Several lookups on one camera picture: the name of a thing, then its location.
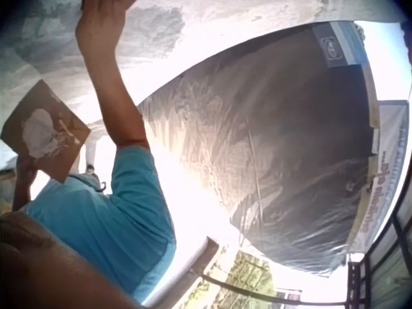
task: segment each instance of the brown cardboard piece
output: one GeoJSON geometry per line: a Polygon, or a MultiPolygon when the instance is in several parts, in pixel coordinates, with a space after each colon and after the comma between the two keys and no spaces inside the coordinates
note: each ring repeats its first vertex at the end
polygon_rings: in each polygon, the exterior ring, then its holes
{"type": "Polygon", "coordinates": [[[48,129],[41,121],[34,123],[36,126],[42,126],[47,132],[52,131],[53,141],[57,145],[53,148],[54,151],[35,158],[36,167],[51,178],[64,183],[90,134],[90,129],[70,111],[43,80],[40,80],[20,101],[3,126],[1,139],[18,155],[30,154],[23,139],[23,128],[29,118],[33,119],[35,111],[36,113],[41,111],[43,114],[47,112],[50,115],[53,128],[48,129]]]}

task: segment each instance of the logo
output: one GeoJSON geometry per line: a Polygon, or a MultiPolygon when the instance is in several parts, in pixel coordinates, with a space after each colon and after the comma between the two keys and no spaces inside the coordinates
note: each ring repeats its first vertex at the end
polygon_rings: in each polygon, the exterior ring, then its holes
{"type": "Polygon", "coordinates": [[[343,58],[341,47],[335,37],[324,37],[321,39],[321,42],[328,60],[338,60],[343,58]]]}

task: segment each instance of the skin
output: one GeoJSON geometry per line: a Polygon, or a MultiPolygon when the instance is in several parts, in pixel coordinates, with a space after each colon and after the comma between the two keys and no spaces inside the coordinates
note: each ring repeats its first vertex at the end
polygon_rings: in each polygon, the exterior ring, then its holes
{"type": "MultiPolygon", "coordinates": [[[[84,0],[76,29],[80,52],[96,90],[103,121],[118,149],[150,149],[144,121],[124,86],[116,47],[135,0],[84,0]]],[[[82,257],[27,215],[37,168],[19,158],[13,210],[0,217],[0,308],[143,308],[113,286],[82,257]]]]}

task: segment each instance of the sleeve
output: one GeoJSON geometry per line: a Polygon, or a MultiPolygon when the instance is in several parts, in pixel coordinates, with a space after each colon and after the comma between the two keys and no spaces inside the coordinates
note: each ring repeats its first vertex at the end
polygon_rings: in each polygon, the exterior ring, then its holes
{"type": "Polygon", "coordinates": [[[149,150],[131,146],[117,151],[111,175],[112,202],[132,222],[174,240],[169,209],[149,150]]]}

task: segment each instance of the light blue t-shirt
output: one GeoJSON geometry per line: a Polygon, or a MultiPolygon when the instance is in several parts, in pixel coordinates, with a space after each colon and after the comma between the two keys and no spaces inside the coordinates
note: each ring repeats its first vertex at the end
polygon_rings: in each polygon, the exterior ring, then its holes
{"type": "Polygon", "coordinates": [[[140,146],[118,151],[111,187],[106,196],[87,175],[72,175],[64,184],[50,180],[22,211],[141,303],[176,251],[151,153],[140,146]]]}

